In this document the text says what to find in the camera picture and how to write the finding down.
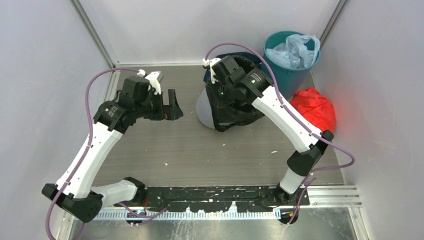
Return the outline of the grey translucent trash bin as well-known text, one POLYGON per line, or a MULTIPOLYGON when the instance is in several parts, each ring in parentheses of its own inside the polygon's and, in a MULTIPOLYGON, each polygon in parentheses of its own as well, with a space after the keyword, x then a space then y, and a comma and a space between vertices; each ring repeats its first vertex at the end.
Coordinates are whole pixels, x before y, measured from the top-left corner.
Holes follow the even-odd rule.
POLYGON ((195 104, 195 113, 198 120, 206 127, 215 129, 212 109, 207 95, 206 88, 204 88, 199 95, 195 104))

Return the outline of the black trash bag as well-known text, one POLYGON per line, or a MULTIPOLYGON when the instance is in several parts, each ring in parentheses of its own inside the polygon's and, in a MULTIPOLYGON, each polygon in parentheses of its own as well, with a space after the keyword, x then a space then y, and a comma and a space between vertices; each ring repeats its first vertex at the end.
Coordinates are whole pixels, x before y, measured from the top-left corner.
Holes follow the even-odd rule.
POLYGON ((225 132, 235 126, 246 126, 261 119, 264 114, 251 105, 257 96, 252 94, 242 81, 252 79, 259 74, 263 80, 265 74, 255 64, 242 56, 227 55, 214 67, 218 82, 205 83, 215 130, 225 132))

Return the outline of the teal plastic bucket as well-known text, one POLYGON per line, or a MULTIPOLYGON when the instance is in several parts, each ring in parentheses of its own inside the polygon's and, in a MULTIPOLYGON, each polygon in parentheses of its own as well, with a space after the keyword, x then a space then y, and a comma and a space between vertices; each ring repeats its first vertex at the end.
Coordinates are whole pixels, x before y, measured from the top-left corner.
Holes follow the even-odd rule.
POLYGON ((269 65, 270 69, 272 70, 279 91, 285 98, 291 98, 299 89, 303 81, 305 80, 306 76, 314 67, 320 57, 321 57, 321 49, 319 50, 317 60, 312 65, 312 67, 309 68, 303 68, 303 69, 288 69, 284 67, 280 67, 273 63, 268 56, 266 55, 265 51, 268 48, 274 48, 280 43, 284 43, 286 41, 286 38, 290 35, 299 34, 299 35, 305 35, 300 32, 296 31, 280 31, 272 34, 269 36, 263 45, 263 58, 265 59, 266 63, 269 65))

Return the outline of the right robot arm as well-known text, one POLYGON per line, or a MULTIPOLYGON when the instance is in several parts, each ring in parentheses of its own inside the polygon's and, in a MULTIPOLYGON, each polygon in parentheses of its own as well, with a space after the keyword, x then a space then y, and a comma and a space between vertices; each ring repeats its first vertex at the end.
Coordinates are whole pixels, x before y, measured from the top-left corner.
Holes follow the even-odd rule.
POLYGON ((205 90, 216 130, 224 132, 266 116, 293 144, 295 152, 287 160, 288 170, 275 191, 281 204, 291 205, 297 199, 303 180, 333 139, 333 133, 321 131, 307 121, 251 60, 227 55, 213 58, 204 65, 210 70, 205 90))

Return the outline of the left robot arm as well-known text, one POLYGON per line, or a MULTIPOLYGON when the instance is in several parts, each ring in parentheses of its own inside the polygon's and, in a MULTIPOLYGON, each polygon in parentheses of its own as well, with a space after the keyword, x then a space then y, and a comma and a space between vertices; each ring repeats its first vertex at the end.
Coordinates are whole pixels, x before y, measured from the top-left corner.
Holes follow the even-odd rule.
POLYGON ((160 71, 138 73, 124 80, 122 90, 113 100, 102 103, 93 117, 89 133, 77 156, 56 183, 47 183, 42 194, 83 223, 92 221, 101 209, 121 202, 141 206, 147 197, 145 184, 133 177, 104 186, 93 181, 114 145, 137 119, 174 121, 184 114, 176 92, 168 90, 164 104, 160 71))

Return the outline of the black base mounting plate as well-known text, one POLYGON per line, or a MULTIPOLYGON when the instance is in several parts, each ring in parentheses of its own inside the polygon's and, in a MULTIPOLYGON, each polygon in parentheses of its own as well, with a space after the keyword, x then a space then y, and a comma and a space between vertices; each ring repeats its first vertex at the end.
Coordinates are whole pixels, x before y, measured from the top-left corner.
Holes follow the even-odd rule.
POLYGON ((146 187, 141 198, 124 201, 130 207, 145 207, 158 212, 224 213, 232 205, 238 213, 270 212, 276 208, 293 209, 297 203, 310 204, 308 193, 299 189, 295 195, 283 198, 275 186, 192 186, 192 187, 146 187))

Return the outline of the dark navy cloth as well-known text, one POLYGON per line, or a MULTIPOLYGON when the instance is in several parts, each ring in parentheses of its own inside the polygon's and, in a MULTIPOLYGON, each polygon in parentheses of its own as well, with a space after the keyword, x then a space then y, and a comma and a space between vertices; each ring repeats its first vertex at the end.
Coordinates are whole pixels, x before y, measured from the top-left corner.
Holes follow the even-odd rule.
POLYGON ((241 56, 241 57, 244 57, 244 58, 252 61, 257 68, 259 68, 259 69, 261 68, 262 61, 255 54, 252 54, 252 53, 249 53, 249 52, 246 52, 246 51, 229 52, 229 53, 219 54, 219 55, 216 56, 216 58, 222 59, 226 56, 241 56))

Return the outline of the light blue plastic bag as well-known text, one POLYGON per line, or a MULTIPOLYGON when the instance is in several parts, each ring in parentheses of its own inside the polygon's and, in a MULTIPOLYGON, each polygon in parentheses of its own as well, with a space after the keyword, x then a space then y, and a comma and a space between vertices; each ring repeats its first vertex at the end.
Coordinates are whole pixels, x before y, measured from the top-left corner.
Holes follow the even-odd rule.
POLYGON ((285 42, 267 48, 265 54, 277 66, 296 70, 312 67, 318 58, 321 42, 314 35, 292 34, 285 42))

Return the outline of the red cloth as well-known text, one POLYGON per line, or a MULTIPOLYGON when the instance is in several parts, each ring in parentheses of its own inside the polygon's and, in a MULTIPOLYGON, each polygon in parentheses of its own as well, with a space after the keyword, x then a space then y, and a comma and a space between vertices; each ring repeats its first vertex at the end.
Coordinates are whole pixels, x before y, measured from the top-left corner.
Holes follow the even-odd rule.
POLYGON ((336 112, 333 104, 315 88, 309 87, 295 93, 290 104, 306 120, 322 132, 335 132, 336 112))

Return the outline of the aluminium frame rail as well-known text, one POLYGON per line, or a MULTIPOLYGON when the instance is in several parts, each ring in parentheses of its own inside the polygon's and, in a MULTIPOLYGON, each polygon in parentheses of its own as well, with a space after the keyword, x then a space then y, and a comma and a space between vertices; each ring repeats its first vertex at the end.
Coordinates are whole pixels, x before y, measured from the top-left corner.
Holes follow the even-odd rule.
POLYGON ((110 68, 96 74, 85 89, 84 104, 88 120, 88 136, 68 169, 56 181, 59 193, 65 194, 66 197, 72 195, 72 199, 77 203, 87 202, 89 197, 96 197, 105 208, 119 203, 119 197, 123 196, 119 191, 124 187, 119 182, 93 186, 95 176, 107 155, 123 134, 116 130, 108 130, 108 126, 99 120, 94 121, 89 104, 90 89, 94 81, 104 74, 119 70, 122 68, 110 68))

